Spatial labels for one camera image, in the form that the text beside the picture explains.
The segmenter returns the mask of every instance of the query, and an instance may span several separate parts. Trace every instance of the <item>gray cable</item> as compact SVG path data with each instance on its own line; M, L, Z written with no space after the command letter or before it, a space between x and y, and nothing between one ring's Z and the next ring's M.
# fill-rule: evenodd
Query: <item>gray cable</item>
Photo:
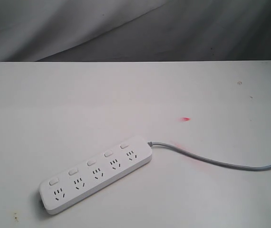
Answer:
M213 164L213 165L218 165L218 166L221 166L221 167L229 168L229 169L246 170L246 171L267 171L267 170L271 170L271 165L262 166L262 167L251 167L251 166L228 164L228 163L224 163L224 162L221 162L221 161L214 161L214 160L211 160L211 159L208 159L208 158L204 158L204 157L195 155L193 153L189 153L189 152L187 152L185 150L182 150L182 149L180 149L178 147L175 147L175 146L172 146L172 145L169 145L169 144L166 144L166 143L162 143L162 142L148 142L147 144L150 147L163 146L163 147L169 148L169 149L171 149L173 151L176 151L178 153L181 153L183 155L186 155L188 157L191 157L191 158L194 158L194 159L206 162L206 163L210 163L210 164Z

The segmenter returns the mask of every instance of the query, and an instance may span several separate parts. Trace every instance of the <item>gray fabric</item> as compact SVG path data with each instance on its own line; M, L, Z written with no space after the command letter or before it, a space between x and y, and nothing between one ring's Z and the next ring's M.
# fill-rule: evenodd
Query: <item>gray fabric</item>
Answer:
M25 2L0 20L0 61L271 59L271 0Z

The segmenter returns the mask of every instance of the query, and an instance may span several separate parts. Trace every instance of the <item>electrical socket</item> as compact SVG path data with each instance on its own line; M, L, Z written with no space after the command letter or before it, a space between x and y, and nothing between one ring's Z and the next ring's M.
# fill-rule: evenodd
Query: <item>electrical socket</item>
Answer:
M39 186L45 209L57 214L124 177L152 159L152 150L139 137L130 138L110 150L67 169Z

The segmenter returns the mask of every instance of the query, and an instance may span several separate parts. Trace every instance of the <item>red light spot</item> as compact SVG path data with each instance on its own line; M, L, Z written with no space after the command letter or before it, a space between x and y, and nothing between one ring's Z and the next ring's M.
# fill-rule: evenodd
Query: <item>red light spot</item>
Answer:
M184 122L184 121L189 121L189 120L191 120L191 118L182 117L180 120Z

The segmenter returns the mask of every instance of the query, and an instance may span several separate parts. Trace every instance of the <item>power strip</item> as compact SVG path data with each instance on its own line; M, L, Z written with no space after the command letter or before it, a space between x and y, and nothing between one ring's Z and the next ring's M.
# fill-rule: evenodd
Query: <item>power strip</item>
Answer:
M152 159L152 150L139 136L67 169L39 186L45 209L55 215L126 176Z

